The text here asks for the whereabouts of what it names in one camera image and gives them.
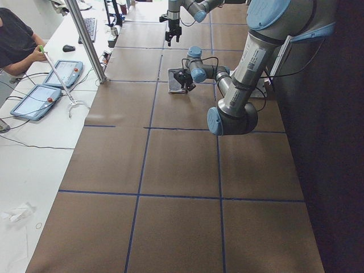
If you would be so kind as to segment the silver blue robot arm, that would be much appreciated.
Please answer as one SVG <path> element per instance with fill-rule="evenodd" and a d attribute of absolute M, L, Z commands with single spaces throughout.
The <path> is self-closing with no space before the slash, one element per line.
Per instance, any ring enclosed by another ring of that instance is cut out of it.
<path fill-rule="evenodd" d="M 194 21 L 201 23 L 215 8 L 223 7 L 223 5 L 243 4 L 246 1 L 226 1 L 226 0 L 206 0 L 206 1 L 193 1 L 193 0 L 169 0 L 167 13 L 159 17 L 159 22 L 168 22 L 168 31 L 165 33 L 165 41 L 168 46 L 171 46 L 171 41 L 175 37 L 179 42 L 182 35 L 182 28 L 180 26 L 180 9 L 183 7 L 194 19 Z"/>
<path fill-rule="evenodd" d="M 223 99 L 208 110 L 209 131 L 223 136 L 254 130 L 258 113 L 249 98 L 275 48 L 282 46 L 288 36 L 293 42 L 306 42 L 331 35 L 337 5 L 337 1 L 251 1 L 246 44 L 234 73 L 223 65 L 204 64 L 201 48 L 191 47 L 185 65 L 171 72 L 186 91 L 206 79 L 217 83 Z"/>

